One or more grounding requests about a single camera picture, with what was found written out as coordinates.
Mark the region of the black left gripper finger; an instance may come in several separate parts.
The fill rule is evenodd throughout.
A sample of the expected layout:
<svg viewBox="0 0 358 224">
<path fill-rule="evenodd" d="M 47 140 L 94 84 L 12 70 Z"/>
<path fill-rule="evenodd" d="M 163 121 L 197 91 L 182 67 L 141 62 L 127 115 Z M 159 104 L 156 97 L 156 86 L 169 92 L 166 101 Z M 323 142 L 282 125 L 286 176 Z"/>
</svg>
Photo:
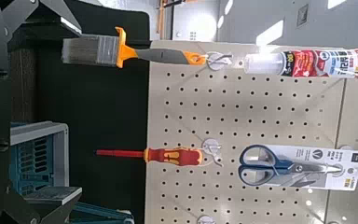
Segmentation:
<svg viewBox="0 0 358 224">
<path fill-rule="evenodd" d="M 18 224 L 67 224 L 81 195 L 81 187 L 44 187 L 26 196 L 11 191 L 4 211 Z"/>
<path fill-rule="evenodd" d="M 62 40 L 82 35 L 64 0 L 0 0 L 6 42 Z"/>
</svg>

